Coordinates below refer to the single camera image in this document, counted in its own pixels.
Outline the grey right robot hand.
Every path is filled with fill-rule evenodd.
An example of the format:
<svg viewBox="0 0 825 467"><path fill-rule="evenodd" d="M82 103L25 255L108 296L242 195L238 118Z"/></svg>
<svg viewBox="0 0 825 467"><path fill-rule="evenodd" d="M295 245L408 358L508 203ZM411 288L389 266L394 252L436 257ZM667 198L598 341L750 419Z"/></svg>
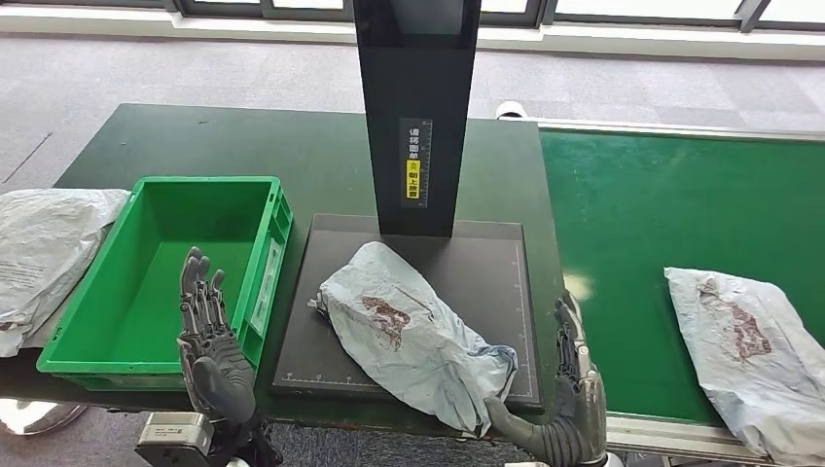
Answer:
<svg viewBox="0 0 825 467"><path fill-rule="evenodd" d="M526 421L494 397L484 404L491 426L537 460L549 466L603 466L608 453L602 377L592 361L576 300L566 291L555 307L558 366L550 421Z"/></svg>

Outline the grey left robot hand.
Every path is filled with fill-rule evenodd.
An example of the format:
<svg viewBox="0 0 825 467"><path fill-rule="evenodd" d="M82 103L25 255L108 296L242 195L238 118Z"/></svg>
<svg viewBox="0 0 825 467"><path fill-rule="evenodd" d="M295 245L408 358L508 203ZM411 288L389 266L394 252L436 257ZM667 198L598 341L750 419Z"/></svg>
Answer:
<svg viewBox="0 0 825 467"><path fill-rule="evenodd" d="M194 409L242 425L253 418L255 372L242 354L223 300L224 272L193 246L180 274L179 360Z"/></svg>

